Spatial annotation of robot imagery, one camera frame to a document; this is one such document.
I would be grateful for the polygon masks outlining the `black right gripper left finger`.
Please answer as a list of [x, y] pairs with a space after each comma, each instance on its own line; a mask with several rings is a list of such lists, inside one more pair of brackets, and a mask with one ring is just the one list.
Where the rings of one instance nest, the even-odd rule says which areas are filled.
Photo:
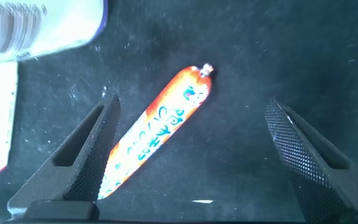
[[121, 117], [101, 100], [8, 201], [13, 220], [95, 220], [96, 201]]

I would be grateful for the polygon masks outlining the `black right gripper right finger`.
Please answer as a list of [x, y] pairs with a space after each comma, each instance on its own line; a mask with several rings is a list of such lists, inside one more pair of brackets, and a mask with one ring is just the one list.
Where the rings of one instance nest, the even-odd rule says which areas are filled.
[[289, 106], [265, 120], [307, 223], [358, 223], [358, 166]]

